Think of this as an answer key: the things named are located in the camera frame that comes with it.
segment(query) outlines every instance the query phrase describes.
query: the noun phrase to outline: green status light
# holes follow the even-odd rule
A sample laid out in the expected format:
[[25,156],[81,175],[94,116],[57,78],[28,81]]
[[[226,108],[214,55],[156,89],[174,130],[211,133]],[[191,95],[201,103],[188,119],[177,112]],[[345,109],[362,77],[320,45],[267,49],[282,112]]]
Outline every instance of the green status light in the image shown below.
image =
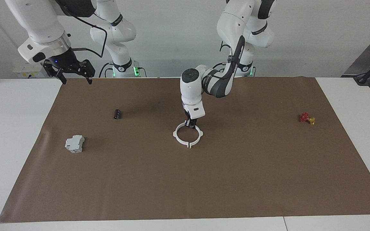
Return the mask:
[[134,66],[134,72],[135,72],[135,76],[139,76],[139,69],[135,66]]

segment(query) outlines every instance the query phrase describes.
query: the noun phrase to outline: white electrical component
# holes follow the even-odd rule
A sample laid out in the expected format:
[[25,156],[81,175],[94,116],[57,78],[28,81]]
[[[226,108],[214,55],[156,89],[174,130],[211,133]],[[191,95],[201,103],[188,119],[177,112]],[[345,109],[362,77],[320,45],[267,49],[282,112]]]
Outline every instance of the white electrical component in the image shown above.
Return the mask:
[[18,65],[13,72],[18,78],[48,78],[47,72],[39,63]]
[[84,141],[85,138],[81,135],[72,136],[72,138],[66,139],[65,148],[72,153],[81,153]]

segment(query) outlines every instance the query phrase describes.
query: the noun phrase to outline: yellow object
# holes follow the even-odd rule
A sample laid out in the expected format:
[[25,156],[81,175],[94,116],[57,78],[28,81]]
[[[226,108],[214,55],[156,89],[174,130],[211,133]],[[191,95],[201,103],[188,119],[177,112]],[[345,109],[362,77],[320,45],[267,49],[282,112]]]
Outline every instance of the yellow object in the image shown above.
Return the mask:
[[315,125],[315,118],[308,118],[308,122],[311,124],[311,125]]

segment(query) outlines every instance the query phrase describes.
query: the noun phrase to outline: black cable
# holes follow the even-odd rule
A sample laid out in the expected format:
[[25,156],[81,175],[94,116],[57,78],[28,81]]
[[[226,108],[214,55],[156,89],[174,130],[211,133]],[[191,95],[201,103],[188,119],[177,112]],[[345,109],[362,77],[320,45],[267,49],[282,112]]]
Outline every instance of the black cable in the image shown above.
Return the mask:
[[80,19],[80,18],[78,18],[78,17],[76,17],[76,16],[72,15],[72,14],[71,14],[71,12],[69,12],[69,11],[68,11],[68,13],[69,13],[72,17],[74,17],[75,19],[77,19],[78,21],[83,22],[83,23],[85,23],[85,24],[87,24],[87,25],[90,25],[91,27],[97,28],[97,29],[102,30],[102,31],[104,31],[104,32],[105,32],[105,39],[104,39],[104,44],[103,44],[103,46],[102,46],[101,54],[98,54],[97,52],[95,52],[95,51],[93,51],[93,50],[91,50],[91,49],[88,49],[88,48],[74,48],[74,49],[72,49],[72,51],[91,51],[92,53],[96,54],[97,56],[99,56],[99,57],[103,57],[103,56],[104,56],[104,50],[105,50],[105,44],[106,44],[106,42],[107,42],[107,38],[108,38],[108,32],[107,32],[104,28],[100,28],[100,27],[99,27],[99,26],[97,26],[97,25],[93,25],[93,24],[91,24],[91,23],[89,23],[89,22],[87,22],[87,21],[85,21],[85,20],[83,20],[83,19]]
[[255,72],[254,72],[254,76],[255,77],[255,74],[257,73],[257,67],[252,67],[252,68],[255,68]]
[[113,71],[113,69],[112,69],[112,68],[108,68],[108,69],[106,69],[106,70],[105,70],[105,74],[104,74],[104,75],[105,75],[105,77],[107,77],[107,70],[112,70],[112,71]]
[[365,72],[365,73],[362,73],[362,74],[359,74],[359,75],[355,75],[355,76],[353,76],[353,77],[358,77],[358,76],[361,76],[361,75],[365,75],[367,72]]
[[219,66],[219,65],[224,65],[224,63],[218,63],[218,64],[216,64],[215,66],[213,66],[212,67],[212,69],[215,69],[217,66]]
[[145,77],[147,77],[147,78],[148,78],[148,76],[146,75],[146,70],[145,70],[145,68],[143,68],[143,67],[138,67],[138,69],[142,69],[142,70],[144,70],[144,72],[145,72]]
[[201,81],[201,83],[202,83],[202,93],[201,93],[201,95],[203,95],[204,94],[204,92],[205,92],[205,90],[204,90],[204,83],[205,83],[205,78],[207,78],[208,76],[206,75],[206,76],[204,76],[203,78],[202,78],[202,81]]
[[100,71],[100,75],[98,76],[98,78],[101,78],[102,72],[103,72],[104,68],[105,68],[107,65],[111,65],[111,63],[105,63],[105,64],[104,64],[104,66],[102,66],[101,71]]
[[96,51],[93,51],[93,50],[85,48],[85,47],[84,48],[73,48],[72,51],[90,51],[90,52],[96,54],[97,56],[101,57],[101,55],[98,54]]
[[221,51],[222,51],[222,47],[229,47],[229,49],[231,49],[231,50],[232,50],[232,48],[231,48],[231,46],[230,46],[230,45],[228,45],[228,44],[225,44],[225,45],[224,45],[224,41],[222,41],[222,43],[221,43],[221,47],[219,48],[219,52],[221,52]]
[[99,19],[101,19],[101,20],[106,21],[105,19],[103,19],[103,18],[99,17],[96,13],[94,13],[94,15],[95,15],[95,16],[97,16],[97,18],[99,18]]

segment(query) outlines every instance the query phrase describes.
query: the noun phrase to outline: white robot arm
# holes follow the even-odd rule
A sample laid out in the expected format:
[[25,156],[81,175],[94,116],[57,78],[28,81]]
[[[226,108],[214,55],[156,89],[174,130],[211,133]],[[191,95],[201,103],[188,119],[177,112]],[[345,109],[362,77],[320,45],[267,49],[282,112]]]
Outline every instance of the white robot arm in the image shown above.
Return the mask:
[[[108,33],[105,48],[112,57],[113,70],[116,77],[139,76],[138,62],[129,56],[128,48],[122,42],[135,39],[137,31],[135,26],[124,19],[119,12],[115,0],[97,0],[96,15],[107,21],[97,26],[105,29]],[[91,28],[91,38],[100,44],[104,42],[104,32],[98,28]]]
[[216,98],[227,96],[238,68],[252,64],[253,45],[249,42],[266,47],[273,41],[274,35],[266,25],[266,18],[270,15],[274,0],[226,2],[225,10],[217,23],[217,32],[224,42],[223,46],[229,47],[230,50],[223,72],[199,65],[185,70],[181,75],[182,106],[188,117],[185,122],[187,127],[194,127],[197,119],[205,115],[203,92]]
[[94,67],[88,60],[80,62],[76,59],[68,34],[57,19],[57,12],[62,9],[67,15],[72,12],[72,16],[89,17],[95,12],[94,1],[5,0],[5,2],[28,32],[29,38],[18,48],[27,62],[39,63],[48,59],[44,61],[45,70],[48,75],[60,79],[63,84],[66,84],[63,73],[76,73],[84,76],[88,83],[92,83]]

